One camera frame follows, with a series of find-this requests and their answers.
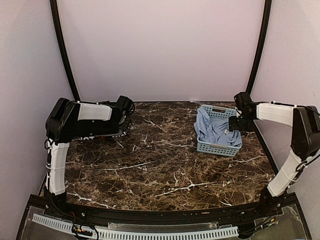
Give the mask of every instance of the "black metal frame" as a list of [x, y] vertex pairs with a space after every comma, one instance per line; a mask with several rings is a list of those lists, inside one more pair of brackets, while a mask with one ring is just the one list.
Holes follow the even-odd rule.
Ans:
[[247, 84], [246, 90], [245, 90], [249, 94], [251, 94], [252, 89], [254, 87], [259, 64], [260, 64], [260, 60], [261, 60], [261, 56], [262, 56], [262, 52], [264, 50], [267, 29], [268, 29], [268, 23], [269, 23], [269, 17], [270, 17], [270, 12], [271, 12], [271, 3], [272, 3], [272, 0], [265, 0], [265, 2], [264, 2], [264, 10], [263, 10], [263, 17], [262, 17], [262, 24], [261, 24], [259, 40], [258, 40], [258, 44], [257, 44], [256, 51], [255, 51], [251, 74], [250, 74], [249, 81], [248, 81], [248, 84]]
[[[271, 12], [271, 3], [272, 3], [272, 0], [265, 0], [265, 3], [264, 3], [263, 17], [262, 17], [262, 23], [261, 23], [258, 44], [257, 44], [255, 56], [254, 56], [251, 74], [250, 74], [250, 77], [249, 77], [249, 80], [248, 80], [248, 83], [246, 86], [246, 90], [245, 90], [249, 94], [251, 94], [252, 89], [254, 87], [254, 83], [256, 80], [262, 52], [264, 49], [267, 28], [268, 28], [268, 23], [269, 23], [269, 17], [270, 17], [270, 12]], [[51, 12], [52, 12], [55, 34], [56, 34], [57, 42], [59, 45], [60, 54], [61, 54], [61, 58], [63, 61], [65, 73], [66, 73], [74, 100], [80, 101], [79, 92], [78, 92], [78, 89], [76, 86], [76, 82], [75, 82], [75, 79], [74, 79], [74, 76], [72, 73], [72, 69], [71, 69], [71, 65], [70, 65], [70, 61], [68, 58], [68, 53], [67, 53], [66, 44], [65, 44], [65, 40], [64, 40], [64, 36], [63, 36], [60, 17], [59, 17], [59, 9], [58, 9], [57, 0], [50, 0], [50, 5], [51, 5]]]
[[[254, 226], [254, 220], [260, 218], [260, 216], [253, 211], [258, 204], [258, 202], [252, 202], [238, 206], [190, 211], [115, 210], [83, 206], [72, 203], [67, 203], [67, 208], [76, 213], [76, 217], [93, 225], [99, 226], [108, 226], [109, 223], [138, 225], [186, 225], [218, 222], [219, 226], [231, 224], [233, 226], [238, 226], [240, 231], [245, 231], [246, 229]], [[307, 239], [311, 240], [312, 238], [310, 231], [296, 194], [287, 194], [282, 199], [281, 207], [283, 208], [293, 204], [295, 204], [298, 209]], [[55, 209], [52, 209], [52, 206], [50, 206], [50, 202], [47, 199], [41, 196], [30, 195], [29, 201], [23, 213], [16, 240], [21, 239], [30, 206], [43, 209], [46, 215], [62, 217], [55, 211]]]
[[53, 19], [56, 39], [57, 39], [57, 42], [59, 45], [64, 70], [65, 70], [66, 76], [68, 78], [68, 82], [69, 82], [74, 100], [80, 101], [79, 92], [78, 92], [78, 89], [76, 86], [74, 76], [72, 74], [72, 70], [71, 70], [71, 66], [70, 66], [70, 62], [69, 62], [69, 58], [68, 58], [68, 53], [67, 53], [67, 49], [66, 49], [66, 44], [65, 44], [65, 40], [64, 40], [64, 35], [62, 32], [62, 28], [61, 28], [57, 0], [50, 0], [50, 5], [51, 5], [51, 13], [52, 13], [52, 19]]

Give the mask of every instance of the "light blue basket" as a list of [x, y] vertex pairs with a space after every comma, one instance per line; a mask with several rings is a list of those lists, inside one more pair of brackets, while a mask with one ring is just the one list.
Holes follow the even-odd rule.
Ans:
[[[205, 109], [205, 111], [212, 119], [227, 119], [231, 116], [237, 115], [237, 111], [232, 108], [211, 105], [202, 105], [202, 107]], [[237, 154], [237, 152], [239, 152], [239, 150], [241, 149], [241, 146], [228, 146], [201, 141], [199, 140], [199, 136], [197, 137], [197, 141], [198, 143], [196, 150], [202, 153], [234, 157]]]

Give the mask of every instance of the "white wall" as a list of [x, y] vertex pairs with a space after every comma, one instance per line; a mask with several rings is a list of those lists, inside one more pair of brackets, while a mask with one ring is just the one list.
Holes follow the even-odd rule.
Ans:
[[0, 1], [0, 239], [16, 239], [45, 175], [45, 121], [71, 98], [48, 0]]
[[[320, 2], [274, 0], [254, 101], [315, 105], [320, 111]], [[291, 143], [291, 129], [269, 122], [259, 128], [280, 168]], [[313, 239], [320, 239], [320, 160], [294, 185]]]
[[82, 100], [233, 101], [264, 0], [59, 0]]

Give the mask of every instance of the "brown marble surface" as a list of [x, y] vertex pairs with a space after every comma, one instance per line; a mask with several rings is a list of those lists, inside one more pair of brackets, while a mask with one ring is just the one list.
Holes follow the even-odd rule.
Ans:
[[193, 124], [201, 104], [136, 103], [127, 136], [73, 141], [65, 171], [67, 201], [143, 211], [258, 201], [274, 173], [257, 136], [242, 136], [243, 147], [235, 157], [197, 152]]

